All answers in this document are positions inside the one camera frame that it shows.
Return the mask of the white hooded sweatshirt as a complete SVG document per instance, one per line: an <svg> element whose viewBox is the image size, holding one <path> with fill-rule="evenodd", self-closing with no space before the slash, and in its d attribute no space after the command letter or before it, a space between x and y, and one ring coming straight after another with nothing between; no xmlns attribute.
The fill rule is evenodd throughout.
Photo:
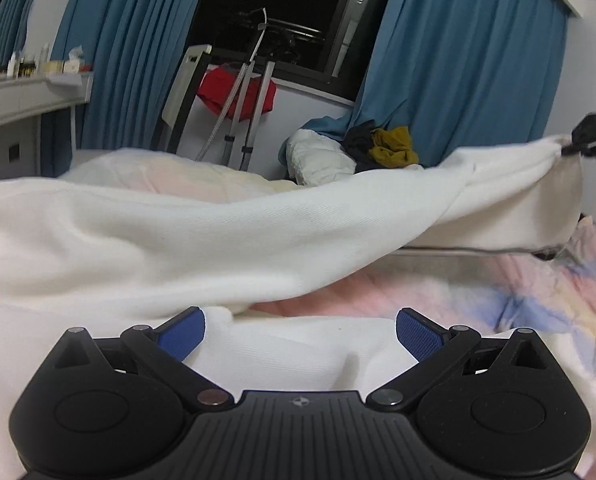
<svg viewBox="0 0 596 480"><path fill-rule="evenodd" d="M233 391L367 394L412 363L390 321L271 318L250 307L315 292L410 244L560 245L581 195L581 163L556 138L224 204L0 181L0 479L22 474L10 411L70 326L115 336L199 306L209 333L191 364Z"/></svg>

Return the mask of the white folding chair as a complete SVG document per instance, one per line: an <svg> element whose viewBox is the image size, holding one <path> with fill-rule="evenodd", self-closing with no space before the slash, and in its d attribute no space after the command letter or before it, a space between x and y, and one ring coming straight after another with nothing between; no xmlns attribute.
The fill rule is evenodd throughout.
<svg viewBox="0 0 596 480"><path fill-rule="evenodd" d="M211 61L209 44L189 47L171 84L167 99L151 141L154 151L175 154L191 113L198 89Z"/></svg>

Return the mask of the right blue curtain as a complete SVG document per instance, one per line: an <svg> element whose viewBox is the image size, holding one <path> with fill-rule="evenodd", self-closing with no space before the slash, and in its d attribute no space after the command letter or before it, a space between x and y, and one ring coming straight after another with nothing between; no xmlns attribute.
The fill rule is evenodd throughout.
<svg viewBox="0 0 596 480"><path fill-rule="evenodd" d="M540 139L569 16L561 0L389 0L352 110L306 126L336 140L364 122L405 126L427 167Z"/></svg>

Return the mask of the blue curtain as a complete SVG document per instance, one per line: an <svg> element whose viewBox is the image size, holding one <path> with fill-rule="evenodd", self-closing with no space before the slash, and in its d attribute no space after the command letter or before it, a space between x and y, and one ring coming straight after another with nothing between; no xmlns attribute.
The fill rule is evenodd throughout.
<svg viewBox="0 0 596 480"><path fill-rule="evenodd" d="M540 139L569 16L561 0L389 0L352 110L306 126L336 140L364 122L405 126L427 167Z"/></svg>
<svg viewBox="0 0 596 480"><path fill-rule="evenodd" d="M199 0L69 0L52 57L81 48L91 99L41 122L41 174L58 177L73 148L152 148Z"/></svg>

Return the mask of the pastel pink blue duvet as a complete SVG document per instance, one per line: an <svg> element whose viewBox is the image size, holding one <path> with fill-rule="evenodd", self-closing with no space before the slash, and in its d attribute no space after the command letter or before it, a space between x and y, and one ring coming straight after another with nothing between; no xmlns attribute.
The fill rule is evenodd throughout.
<svg viewBox="0 0 596 480"><path fill-rule="evenodd" d="M97 153L63 176L72 183L232 203L296 189L222 166L138 150ZM578 222L563 252L530 255L389 256L317 292L253 304L278 316L393 318L412 307L447 326L481 334L526 326L538 330L590 402L595 431L582 474L596 479L596 226Z"/></svg>

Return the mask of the mustard yellow garment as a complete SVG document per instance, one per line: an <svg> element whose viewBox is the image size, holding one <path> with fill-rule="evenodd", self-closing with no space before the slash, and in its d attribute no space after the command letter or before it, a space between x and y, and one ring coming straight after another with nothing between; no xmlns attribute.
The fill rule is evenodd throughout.
<svg viewBox="0 0 596 480"><path fill-rule="evenodd" d="M368 154L378 165L398 169L419 164L412 136L406 126L390 130L377 128L371 133L371 140L373 147Z"/></svg>

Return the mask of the dark navy garment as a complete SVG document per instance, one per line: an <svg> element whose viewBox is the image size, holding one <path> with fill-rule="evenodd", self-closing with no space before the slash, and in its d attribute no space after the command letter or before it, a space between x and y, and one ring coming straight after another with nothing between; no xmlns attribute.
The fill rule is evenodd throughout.
<svg viewBox="0 0 596 480"><path fill-rule="evenodd" d="M376 129L375 122L368 120L363 124L350 128L341 141L345 154L355 162L355 172L380 169L381 166L369 155L369 151L375 146L373 131Z"/></svg>

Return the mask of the white dressing table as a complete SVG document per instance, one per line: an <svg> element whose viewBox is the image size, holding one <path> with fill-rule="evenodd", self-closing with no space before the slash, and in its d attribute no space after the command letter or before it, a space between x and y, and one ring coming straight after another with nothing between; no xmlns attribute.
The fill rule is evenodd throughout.
<svg viewBox="0 0 596 480"><path fill-rule="evenodd" d="M42 116L90 102L94 76L49 74L0 82L0 180L41 173Z"/></svg>

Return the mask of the tissue box on desk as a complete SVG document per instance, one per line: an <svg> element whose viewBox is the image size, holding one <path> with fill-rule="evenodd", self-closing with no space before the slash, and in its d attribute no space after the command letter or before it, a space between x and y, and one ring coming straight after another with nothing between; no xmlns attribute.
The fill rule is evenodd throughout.
<svg viewBox="0 0 596 480"><path fill-rule="evenodd" d="M72 48L68 52L68 56L63 65L63 72L65 74L78 74L84 66L84 52L81 46Z"/></svg>

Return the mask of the metal drying rack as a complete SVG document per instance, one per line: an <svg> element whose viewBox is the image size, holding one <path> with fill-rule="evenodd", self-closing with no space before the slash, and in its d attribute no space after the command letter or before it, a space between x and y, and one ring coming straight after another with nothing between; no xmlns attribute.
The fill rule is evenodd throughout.
<svg viewBox="0 0 596 480"><path fill-rule="evenodd" d="M231 161L238 125L248 122L241 147L239 169L249 168L262 116L273 110L275 84L272 76L277 58L294 58L303 44L319 44L322 32L315 28L270 18L264 8L238 14L239 24L255 32L240 66L224 63L209 70L199 87L197 96L208 110L217 115L205 144L196 159L201 162L220 133L223 122L231 123L223 141L220 164Z"/></svg>

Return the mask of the left blue curtain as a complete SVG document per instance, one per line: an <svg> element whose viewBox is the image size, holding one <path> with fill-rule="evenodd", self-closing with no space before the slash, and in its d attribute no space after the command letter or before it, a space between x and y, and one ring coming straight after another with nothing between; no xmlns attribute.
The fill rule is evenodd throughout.
<svg viewBox="0 0 596 480"><path fill-rule="evenodd" d="M152 148L199 0L69 0L52 57L81 48L91 99L41 122L41 174L58 177L73 148Z"/></svg>

